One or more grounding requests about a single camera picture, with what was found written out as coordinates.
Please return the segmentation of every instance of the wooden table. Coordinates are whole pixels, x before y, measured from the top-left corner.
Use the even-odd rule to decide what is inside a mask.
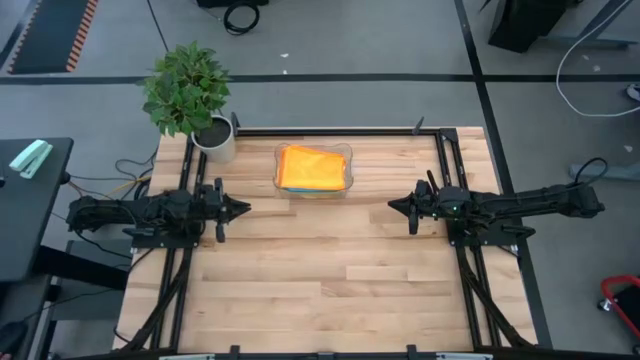
[[[469,187],[497,192],[482,128],[458,128],[458,134]],[[162,138],[150,194],[177,187],[185,141]],[[278,198],[276,145],[342,142],[354,153],[355,182],[346,199]],[[208,226],[194,252],[180,352],[227,353],[231,345],[260,353],[403,352],[407,344],[419,351],[471,350],[445,223],[422,220],[418,236],[410,236],[407,219],[386,203],[409,194],[427,169],[442,179],[435,141],[426,136],[238,138],[235,160],[207,164],[205,182],[222,177],[229,196],[250,202],[252,210],[227,227],[225,244],[215,242]],[[195,171],[192,165],[191,188]],[[494,247],[484,253],[495,302],[535,342],[515,257]],[[156,249],[129,277],[118,325],[124,337],[156,304],[165,254]],[[479,301],[476,306],[488,343],[484,311]],[[172,315],[170,309],[164,344]]]

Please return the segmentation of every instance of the green plant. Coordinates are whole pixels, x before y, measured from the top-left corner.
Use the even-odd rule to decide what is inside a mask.
[[[155,74],[143,81],[147,102],[142,109],[163,135],[200,135],[212,125],[211,112],[226,103],[228,72],[213,54],[199,49],[195,41],[188,47],[178,45],[156,60]]]

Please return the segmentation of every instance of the clear plastic container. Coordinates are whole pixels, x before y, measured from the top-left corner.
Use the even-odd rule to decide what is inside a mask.
[[[353,157],[353,150],[351,146],[347,144],[337,145],[301,145],[309,149],[325,151],[335,154],[340,154],[345,159],[345,171],[344,171],[344,189],[342,190],[312,190],[312,189],[288,189],[278,186],[280,161],[282,160],[282,152],[285,148],[291,146],[291,144],[280,144],[276,146],[274,156],[276,158],[275,176],[273,177],[273,185],[278,189],[281,197],[292,199],[336,199],[343,198],[347,195],[347,191],[353,185],[353,175],[351,174],[351,158]]]

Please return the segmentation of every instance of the white cable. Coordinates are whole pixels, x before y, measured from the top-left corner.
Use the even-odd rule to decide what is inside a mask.
[[[640,106],[638,106],[637,108],[633,108],[627,111],[623,111],[621,113],[617,113],[617,114],[589,114],[589,113],[584,113],[578,109],[576,109],[575,106],[573,106],[573,104],[571,104],[571,102],[569,101],[569,99],[567,99],[567,96],[562,92],[562,89],[560,89],[560,71],[562,70],[562,65],[564,65],[565,60],[567,60],[567,57],[569,57],[569,54],[571,54],[571,52],[573,51],[573,49],[575,49],[578,45],[580,45],[581,42],[583,42],[586,38],[588,38],[589,36],[591,36],[591,34],[593,34],[594,32],[596,32],[598,29],[600,29],[604,24],[606,24],[612,17],[614,17],[620,10],[622,10],[622,8],[627,5],[631,0],[627,0],[625,2],[623,2],[614,12],[611,13],[611,15],[609,15],[600,25],[596,26],[595,28],[593,28],[593,30],[589,31],[589,33],[587,33],[585,36],[583,36],[580,40],[578,40],[575,44],[573,44],[573,46],[571,48],[569,48],[569,51],[567,51],[567,53],[564,55],[564,57],[562,58],[562,61],[560,61],[560,65],[558,65],[558,72],[556,73],[556,88],[558,89],[558,92],[560,93],[560,96],[562,96],[562,98],[564,99],[564,101],[567,103],[567,105],[569,105],[571,107],[571,109],[573,109],[573,111],[577,112],[578,114],[582,115],[582,116],[588,116],[588,117],[618,117],[618,116],[623,116],[623,115],[627,115],[627,114],[631,114],[633,112],[636,112],[638,110],[640,110]]]

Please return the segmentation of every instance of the orange cloth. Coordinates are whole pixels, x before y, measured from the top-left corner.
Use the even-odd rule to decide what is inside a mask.
[[[298,145],[282,150],[278,185],[283,188],[344,190],[346,161],[341,154]]]

